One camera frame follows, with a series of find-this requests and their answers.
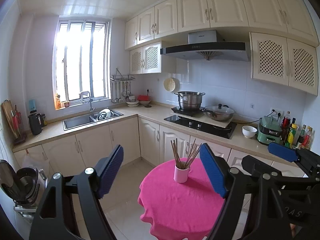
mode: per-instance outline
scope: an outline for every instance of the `power cord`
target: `power cord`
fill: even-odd
[[[271,115],[271,114],[273,114],[275,112],[275,110],[274,109],[272,109],[272,112],[270,113],[270,114],[268,114],[267,116],[269,116],[269,115]],[[243,124],[243,123],[253,123],[253,122],[235,122],[235,123],[238,123],[238,124]]]

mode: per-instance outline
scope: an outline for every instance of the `blue textured pad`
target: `blue textured pad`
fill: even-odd
[[[123,147],[118,146],[109,158],[107,166],[100,175],[100,187],[97,191],[98,199],[108,194],[111,189],[112,183],[123,161]]]
[[[293,161],[297,161],[298,157],[296,155],[296,152],[292,149],[289,149],[285,146],[282,146],[280,144],[277,143],[270,143],[268,145],[268,151],[275,155],[278,156],[286,161],[289,162],[293,162]]]
[[[218,165],[214,161],[211,153],[206,145],[200,147],[200,159],[204,166],[205,171],[208,174],[210,182],[216,193],[220,194],[221,197],[225,197],[227,191],[224,187],[224,177],[218,168]]]

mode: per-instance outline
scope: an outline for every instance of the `green appliance lid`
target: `green appliance lid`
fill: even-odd
[[[281,127],[278,121],[271,116],[264,116],[260,118],[260,124],[261,126],[268,128],[270,130],[281,131]]]

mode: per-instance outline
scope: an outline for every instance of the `window frame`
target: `window frame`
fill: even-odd
[[[82,23],[82,28],[81,31],[83,32],[85,28],[85,24],[89,22],[92,23],[91,31],[93,32],[95,24],[96,23],[103,23],[105,24],[105,39],[104,39],[104,48],[103,48],[103,89],[104,89],[104,96],[102,97],[92,97],[93,101],[101,101],[101,100],[107,100],[110,99],[109,95],[109,86],[110,86],[110,81],[109,81],[109,64],[108,64],[108,53],[109,53],[109,36],[110,36],[110,21],[108,20],[97,20],[97,19],[60,19],[58,24],[57,24],[57,29],[55,33],[55,43],[54,43],[54,50],[53,50],[53,56],[52,56],[52,81],[53,81],[53,94],[57,93],[57,75],[56,75],[56,59],[57,59],[57,44],[56,44],[56,39],[57,35],[60,31],[60,25],[61,24],[68,24],[67,27],[67,32],[70,30],[70,25],[71,23]],[[92,47],[93,46],[93,36],[91,36],[91,41],[90,41],[90,59],[89,59],[89,71],[90,71],[90,94],[93,92],[93,80],[92,80]],[[64,51],[64,58],[66,58],[67,55],[67,46],[65,47]],[[64,63],[64,87],[65,87],[65,93],[66,93],[66,101],[70,102],[70,106],[75,106],[75,105],[82,105],[83,103],[80,102],[79,99],[73,99],[69,100],[68,98],[68,82],[67,82],[67,61],[63,61]],[[80,60],[79,60],[79,88],[80,91],[82,91],[82,75],[81,75],[81,68],[82,68],[82,46],[80,47]]]

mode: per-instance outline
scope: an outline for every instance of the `window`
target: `window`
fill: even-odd
[[[96,100],[107,97],[107,33],[108,23],[59,22],[53,76],[61,101],[78,103],[81,91]]]

